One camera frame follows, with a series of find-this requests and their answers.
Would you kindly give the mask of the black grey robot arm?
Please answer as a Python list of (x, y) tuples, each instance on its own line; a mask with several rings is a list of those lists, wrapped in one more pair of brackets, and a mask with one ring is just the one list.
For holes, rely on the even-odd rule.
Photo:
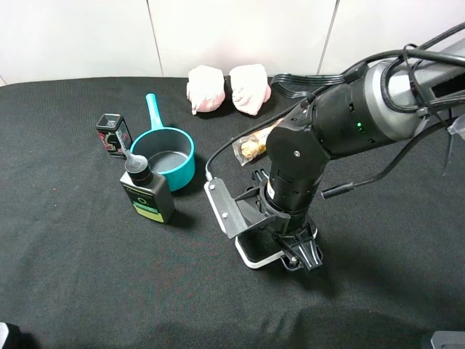
[(433, 50), (463, 29), (367, 57), (284, 113), (267, 137), (270, 169), (256, 171), (237, 200), (248, 225), (235, 246), (249, 268), (322, 265), (309, 208), (330, 161), (401, 141), (404, 156), (437, 130), (464, 131), (453, 115), (464, 105), (464, 42)]

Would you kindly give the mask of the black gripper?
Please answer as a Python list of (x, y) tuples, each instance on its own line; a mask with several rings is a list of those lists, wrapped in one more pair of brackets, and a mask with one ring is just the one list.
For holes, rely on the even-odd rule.
[[(280, 236), (287, 236), (302, 227), (307, 218), (312, 219), (308, 214), (308, 210), (318, 189), (318, 183), (270, 182), (269, 177), (270, 175), (265, 169), (254, 170), (251, 175), (252, 187), (267, 186), (267, 197), (271, 201), (272, 206), (281, 212), (290, 214), (291, 220), (284, 233), (278, 233), (269, 227), (265, 228)], [(295, 265), (297, 268), (313, 270), (323, 265), (323, 256), (315, 241), (304, 241), (294, 244), (291, 247), (291, 253), (291, 259), (296, 259)]]

